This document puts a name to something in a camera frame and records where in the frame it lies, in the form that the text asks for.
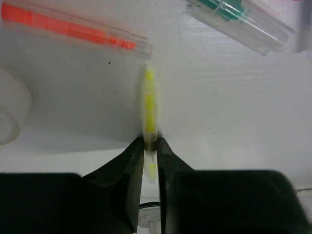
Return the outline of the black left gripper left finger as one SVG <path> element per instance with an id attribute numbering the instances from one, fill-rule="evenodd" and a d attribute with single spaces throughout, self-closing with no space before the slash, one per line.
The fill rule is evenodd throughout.
<path id="1" fill-rule="evenodd" d="M 85 176 L 2 173 L 1 233 L 136 233 L 143 153 L 143 139 L 138 137 L 120 155 Z"/>

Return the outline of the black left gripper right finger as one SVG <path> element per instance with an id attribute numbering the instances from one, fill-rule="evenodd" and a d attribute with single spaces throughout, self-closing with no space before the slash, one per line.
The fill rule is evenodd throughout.
<path id="1" fill-rule="evenodd" d="M 305 234 L 292 184 L 272 170 L 195 170 L 157 141 L 164 234 Z"/>

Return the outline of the yellow thin highlighter pen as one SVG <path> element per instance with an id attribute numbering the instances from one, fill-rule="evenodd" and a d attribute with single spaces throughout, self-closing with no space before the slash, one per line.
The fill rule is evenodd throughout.
<path id="1" fill-rule="evenodd" d="M 145 66 L 141 82 L 142 133 L 144 140 L 144 171 L 151 183 L 156 181 L 156 144 L 158 138 L 158 88 L 151 67 Z"/>

